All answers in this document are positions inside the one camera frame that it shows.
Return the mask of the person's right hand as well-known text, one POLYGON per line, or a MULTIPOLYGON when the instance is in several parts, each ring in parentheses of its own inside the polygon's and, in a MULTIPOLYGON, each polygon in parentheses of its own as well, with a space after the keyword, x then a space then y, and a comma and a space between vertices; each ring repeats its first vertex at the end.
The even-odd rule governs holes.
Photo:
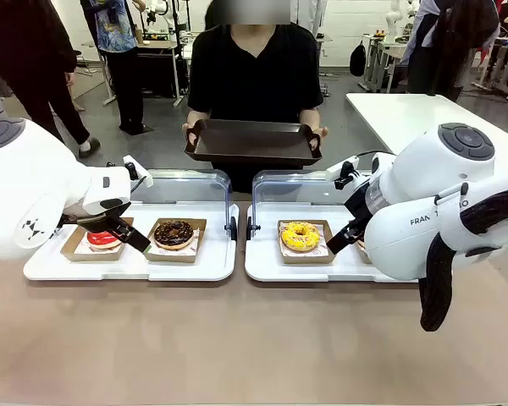
POLYGON ((201 131, 206 128, 206 121, 207 120, 205 118, 201 118, 197 119, 195 122, 185 123, 183 125, 182 129, 185 139, 189 145, 196 145, 201 131))

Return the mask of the brown serving tray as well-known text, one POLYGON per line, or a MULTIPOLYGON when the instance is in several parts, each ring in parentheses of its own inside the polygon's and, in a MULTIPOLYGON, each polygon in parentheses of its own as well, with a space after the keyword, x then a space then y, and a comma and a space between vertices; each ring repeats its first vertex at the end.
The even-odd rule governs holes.
POLYGON ((211 163, 310 166, 322 159, 321 139, 306 124, 201 119, 188 130, 185 153, 211 163))

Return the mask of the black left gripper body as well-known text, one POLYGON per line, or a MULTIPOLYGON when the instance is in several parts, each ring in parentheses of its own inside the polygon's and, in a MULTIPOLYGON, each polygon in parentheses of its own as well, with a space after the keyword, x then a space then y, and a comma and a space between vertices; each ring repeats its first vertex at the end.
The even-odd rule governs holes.
POLYGON ((96 204, 96 213, 90 214, 81 204, 81 201, 64 209, 58 227, 64 225, 77 225, 85 229, 119 229, 125 227, 126 223, 121 219, 121 215, 130 206, 130 203, 124 203, 120 199, 105 200, 96 204))

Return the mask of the bystander in dark clothes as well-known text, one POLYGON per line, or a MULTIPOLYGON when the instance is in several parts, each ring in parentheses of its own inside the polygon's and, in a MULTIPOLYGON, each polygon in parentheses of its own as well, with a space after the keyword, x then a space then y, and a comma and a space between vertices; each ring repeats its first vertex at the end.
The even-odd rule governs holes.
POLYGON ((58 140, 54 115, 79 146, 80 158, 100 148, 75 109, 75 51, 51 0, 0 0, 0 77, 31 120, 58 140))

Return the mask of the person's left hand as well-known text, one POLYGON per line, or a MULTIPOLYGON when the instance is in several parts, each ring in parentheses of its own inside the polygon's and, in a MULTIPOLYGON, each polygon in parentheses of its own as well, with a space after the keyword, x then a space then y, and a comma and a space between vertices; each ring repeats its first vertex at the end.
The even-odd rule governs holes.
POLYGON ((311 150, 314 151, 317 148, 319 148, 322 144, 322 141, 327 137, 328 134, 329 134, 329 129, 327 127, 313 129, 312 130, 313 138, 311 140, 309 140, 311 150))

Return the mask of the red glazed donut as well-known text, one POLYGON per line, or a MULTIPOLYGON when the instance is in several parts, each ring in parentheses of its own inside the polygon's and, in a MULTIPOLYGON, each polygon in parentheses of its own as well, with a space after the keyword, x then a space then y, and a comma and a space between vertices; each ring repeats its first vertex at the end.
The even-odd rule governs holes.
POLYGON ((92 250, 111 250, 121 245, 121 241, 109 232, 87 233, 86 239, 92 250))

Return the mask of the printed paper under chocolate donut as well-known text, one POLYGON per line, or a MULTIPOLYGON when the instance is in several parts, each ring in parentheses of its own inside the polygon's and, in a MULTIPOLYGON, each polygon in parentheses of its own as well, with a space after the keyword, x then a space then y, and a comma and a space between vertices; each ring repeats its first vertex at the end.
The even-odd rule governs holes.
POLYGON ((180 250, 166 250, 157 245, 156 240, 153 237, 153 233, 150 235, 149 240, 151 241, 151 248, 148 253, 151 255, 171 257, 171 256, 196 256, 199 245, 199 234, 200 229, 195 228, 193 232, 192 240, 180 250))

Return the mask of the clear display lid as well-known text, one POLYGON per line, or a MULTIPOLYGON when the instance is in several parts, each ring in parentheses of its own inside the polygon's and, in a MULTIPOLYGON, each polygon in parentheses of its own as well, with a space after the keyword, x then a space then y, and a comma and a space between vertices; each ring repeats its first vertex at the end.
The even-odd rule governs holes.
POLYGON ((195 206, 208 212, 216 207, 222 217, 219 226, 231 240, 237 240, 237 214, 232 202, 232 184, 219 170, 149 169, 153 185, 138 186, 131 195, 132 205, 195 206))
POLYGON ((352 219, 344 193, 320 171, 259 173, 252 182, 248 217, 248 239, 268 234, 284 220, 326 221, 339 230, 352 219))

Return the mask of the bystander in blue patterned shirt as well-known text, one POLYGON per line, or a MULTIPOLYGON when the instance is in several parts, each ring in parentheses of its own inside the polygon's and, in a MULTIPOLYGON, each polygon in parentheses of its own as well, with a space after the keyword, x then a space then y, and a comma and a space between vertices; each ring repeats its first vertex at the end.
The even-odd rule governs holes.
POLYGON ((119 107, 119 128, 132 136, 146 132, 138 43, 127 0, 80 0, 80 6, 95 45, 107 61, 119 107))

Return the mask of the cardboard box of dark sprinkled donut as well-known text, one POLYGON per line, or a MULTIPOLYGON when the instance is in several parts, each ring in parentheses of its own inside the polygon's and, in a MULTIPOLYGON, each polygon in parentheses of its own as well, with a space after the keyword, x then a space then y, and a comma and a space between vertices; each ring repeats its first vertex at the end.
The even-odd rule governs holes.
POLYGON ((371 265, 372 262, 371 262, 371 260, 370 260, 370 258, 368 256, 368 254, 367 254, 366 246, 364 244, 364 241, 362 239, 359 239, 358 241, 356 241, 355 246, 356 246, 357 252, 359 253, 360 257, 362 258, 362 261, 365 264, 371 265))

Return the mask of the cardboard box of red donut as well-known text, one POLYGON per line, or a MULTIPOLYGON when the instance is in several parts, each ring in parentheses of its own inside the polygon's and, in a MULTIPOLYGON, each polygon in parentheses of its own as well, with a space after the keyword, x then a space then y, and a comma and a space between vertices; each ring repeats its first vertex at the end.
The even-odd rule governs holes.
POLYGON ((110 232, 91 233, 78 226, 60 253, 72 262, 118 261, 125 244, 110 232))

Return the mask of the cardboard box of yellow donut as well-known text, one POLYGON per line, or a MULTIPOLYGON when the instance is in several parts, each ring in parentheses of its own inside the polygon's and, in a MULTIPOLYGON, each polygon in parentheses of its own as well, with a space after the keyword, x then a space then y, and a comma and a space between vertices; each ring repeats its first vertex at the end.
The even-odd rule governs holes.
POLYGON ((329 250, 329 254, 327 256, 322 257, 290 257, 283 256, 280 250, 280 231, 283 225, 289 222, 308 222, 315 225, 318 231, 324 233, 325 242, 330 240, 333 237, 333 234, 329 228, 329 224, 325 220, 279 220, 278 221, 278 242, 279 242, 279 252, 283 259, 283 262, 286 265, 327 265, 330 264, 334 260, 334 254, 329 250))

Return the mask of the printed paper under red donut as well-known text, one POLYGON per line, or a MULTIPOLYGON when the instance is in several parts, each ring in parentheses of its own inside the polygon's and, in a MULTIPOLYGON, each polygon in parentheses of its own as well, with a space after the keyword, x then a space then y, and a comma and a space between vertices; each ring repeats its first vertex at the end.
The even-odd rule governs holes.
POLYGON ((93 246, 87 239, 82 239, 74 250, 75 255, 103 255, 117 253, 123 247, 123 244, 116 241, 113 246, 93 246))

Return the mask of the white side table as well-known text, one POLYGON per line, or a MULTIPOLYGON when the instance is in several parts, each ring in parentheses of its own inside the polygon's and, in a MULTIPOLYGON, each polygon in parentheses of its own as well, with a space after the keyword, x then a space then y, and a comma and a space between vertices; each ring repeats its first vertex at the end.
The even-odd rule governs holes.
POLYGON ((494 143, 495 170, 508 167, 508 133, 443 96, 348 93, 346 99, 395 154, 439 124, 465 123, 494 143))

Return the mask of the chocolate donut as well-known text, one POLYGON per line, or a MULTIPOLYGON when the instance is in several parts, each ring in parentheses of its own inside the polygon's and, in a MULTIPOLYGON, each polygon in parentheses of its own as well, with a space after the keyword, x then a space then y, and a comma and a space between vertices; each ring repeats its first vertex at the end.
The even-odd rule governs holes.
POLYGON ((162 249, 181 250, 194 238, 194 229, 186 221, 172 220, 160 223, 152 236, 162 249))

